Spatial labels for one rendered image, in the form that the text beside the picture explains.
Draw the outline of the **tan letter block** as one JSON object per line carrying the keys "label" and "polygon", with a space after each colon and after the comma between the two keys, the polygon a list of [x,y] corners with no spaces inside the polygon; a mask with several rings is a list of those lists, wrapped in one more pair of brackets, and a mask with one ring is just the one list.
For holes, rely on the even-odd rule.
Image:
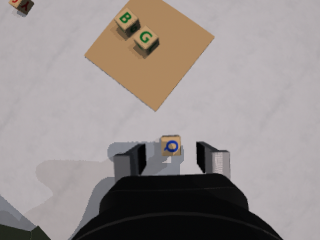
{"label": "tan letter block", "polygon": [[181,137],[179,135],[164,135],[161,137],[162,156],[181,155]]}
{"label": "tan letter block", "polygon": [[119,13],[114,20],[128,38],[141,28],[139,18],[128,7]]}
{"label": "tan letter block", "polygon": [[28,14],[34,2],[32,0],[10,0],[9,4],[16,8],[18,11]]}
{"label": "tan letter block", "polygon": [[159,36],[145,25],[134,37],[134,42],[147,56],[159,46]]}

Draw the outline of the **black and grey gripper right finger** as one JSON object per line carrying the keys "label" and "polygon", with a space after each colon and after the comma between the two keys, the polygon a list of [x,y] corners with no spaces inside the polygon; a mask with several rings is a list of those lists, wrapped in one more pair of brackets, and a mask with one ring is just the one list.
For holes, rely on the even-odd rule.
{"label": "black and grey gripper right finger", "polygon": [[230,152],[218,150],[211,145],[196,142],[197,164],[203,173],[217,173],[230,180]]}

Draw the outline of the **tan square mat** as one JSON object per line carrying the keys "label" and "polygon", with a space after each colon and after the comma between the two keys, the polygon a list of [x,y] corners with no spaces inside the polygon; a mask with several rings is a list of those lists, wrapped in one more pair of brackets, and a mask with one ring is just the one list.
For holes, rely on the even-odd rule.
{"label": "tan square mat", "polygon": [[[120,12],[127,7],[141,28],[128,38],[113,19],[84,56],[157,111],[215,36],[163,0],[129,0]],[[133,40],[145,25],[159,36],[148,56]]]}

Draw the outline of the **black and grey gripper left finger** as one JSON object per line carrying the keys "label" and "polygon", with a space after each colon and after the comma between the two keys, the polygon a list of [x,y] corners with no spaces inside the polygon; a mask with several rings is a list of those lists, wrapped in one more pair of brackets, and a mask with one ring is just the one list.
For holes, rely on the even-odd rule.
{"label": "black and grey gripper left finger", "polygon": [[137,144],[124,154],[116,154],[113,160],[115,183],[122,177],[141,175],[146,167],[146,144]]}

